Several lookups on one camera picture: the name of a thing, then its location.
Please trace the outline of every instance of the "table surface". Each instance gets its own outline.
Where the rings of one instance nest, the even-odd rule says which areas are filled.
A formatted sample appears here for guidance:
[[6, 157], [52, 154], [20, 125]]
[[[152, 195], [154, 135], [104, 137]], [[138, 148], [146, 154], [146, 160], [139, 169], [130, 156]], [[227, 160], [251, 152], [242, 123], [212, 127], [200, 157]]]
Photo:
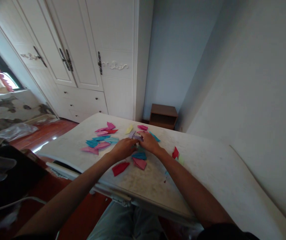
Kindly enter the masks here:
[[[220, 142], [181, 133], [127, 119], [97, 113], [71, 131], [44, 145], [39, 155], [61, 161], [80, 172], [96, 163], [114, 145], [100, 150], [99, 155], [82, 152], [86, 140], [96, 137], [95, 130], [112, 122], [118, 131], [112, 137], [126, 138], [130, 124], [146, 125], [161, 142], [161, 147], [172, 153], [176, 146], [184, 159], [184, 167], [195, 176], [221, 203], [234, 222], [243, 230], [260, 239], [286, 239], [286, 218], [256, 182], [235, 151]], [[165, 175], [165, 167], [146, 151], [147, 166], [144, 171], [133, 164], [114, 177], [111, 168], [99, 183], [138, 197], [183, 217], [194, 216], [173, 180]], [[125, 161], [132, 163], [131, 158]]]

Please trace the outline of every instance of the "plastic bag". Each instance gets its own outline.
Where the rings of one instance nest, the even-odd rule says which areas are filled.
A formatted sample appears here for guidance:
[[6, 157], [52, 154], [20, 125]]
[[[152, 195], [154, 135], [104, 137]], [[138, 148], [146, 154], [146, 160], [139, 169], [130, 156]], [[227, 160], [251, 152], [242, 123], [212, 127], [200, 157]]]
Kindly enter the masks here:
[[26, 123], [17, 123], [9, 128], [0, 131], [0, 138], [4, 138], [7, 141], [13, 141], [15, 139], [24, 137], [38, 130], [37, 127], [33, 125], [28, 125]]

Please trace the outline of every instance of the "pink folded paper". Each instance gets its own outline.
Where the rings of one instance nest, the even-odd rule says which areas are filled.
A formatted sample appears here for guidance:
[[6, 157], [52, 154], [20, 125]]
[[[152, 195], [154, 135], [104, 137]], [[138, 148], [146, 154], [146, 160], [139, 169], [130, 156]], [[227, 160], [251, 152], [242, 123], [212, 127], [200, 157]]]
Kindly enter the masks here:
[[96, 147], [94, 147], [94, 149], [102, 149], [102, 148], [106, 148], [110, 145], [110, 143], [108, 142], [102, 142], [102, 143], [99, 143]]
[[116, 128], [114, 124], [110, 123], [110, 122], [107, 122], [107, 126], [109, 129], [114, 129]]
[[101, 136], [101, 135], [104, 135], [104, 134], [108, 134], [108, 131], [101, 131], [101, 132], [97, 133], [98, 136]]
[[85, 151], [85, 152], [90, 152], [90, 153], [94, 153], [96, 155], [98, 155], [98, 149], [94, 149], [94, 148], [91, 148], [91, 147], [84, 147], [84, 148], [81, 148], [82, 151]]
[[146, 165], [147, 165], [147, 162], [144, 161], [143, 159], [138, 159], [138, 158], [133, 158], [133, 161], [134, 161], [134, 166], [137, 166], [138, 168], [140, 168], [141, 170], [144, 170]]
[[144, 125], [138, 125], [137, 126], [140, 130], [143, 130], [143, 131], [146, 131], [148, 129], [147, 126], [144, 126]]
[[107, 128], [100, 128], [100, 129], [96, 130], [95, 132], [101, 132], [101, 131], [104, 131], [104, 130], [109, 130], [109, 128], [108, 127]]

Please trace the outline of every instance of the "right hand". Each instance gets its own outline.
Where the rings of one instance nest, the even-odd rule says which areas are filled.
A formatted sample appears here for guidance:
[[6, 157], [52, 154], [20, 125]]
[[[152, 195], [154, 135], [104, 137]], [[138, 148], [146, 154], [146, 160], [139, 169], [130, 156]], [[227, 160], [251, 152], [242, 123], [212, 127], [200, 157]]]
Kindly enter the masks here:
[[139, 144], [148, 150], [149, 152], [155, 154], [158, 150], [161, 149], [159, 146], [159, 143], [156, 141], [156, 139], [152, 136], [152, 134], [148, 132], [141, 132], [139, 133], [143, 137], [143, 142], [139, 142]]

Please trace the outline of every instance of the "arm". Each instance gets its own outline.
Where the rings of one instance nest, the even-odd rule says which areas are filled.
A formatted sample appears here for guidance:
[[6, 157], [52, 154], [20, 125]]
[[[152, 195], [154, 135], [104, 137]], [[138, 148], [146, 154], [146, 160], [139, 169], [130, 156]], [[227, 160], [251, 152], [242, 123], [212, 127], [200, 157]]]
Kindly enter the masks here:
[[204, 228], [216, 223], [233, 223], [233, 220], [213, 197], [180, 163], [161, 148], [150, 133], [141, 133], [144, 141], [140, 145], [153, 153], [165, 166], [180, 193], [187, 201]]
[[55, 234], [89, 193], [90, 189], [112, 165], [130, 156], [138, 140], [125, 138], [98, 162], [78, 176], [44, 207], [42, 207], [16, 234]]

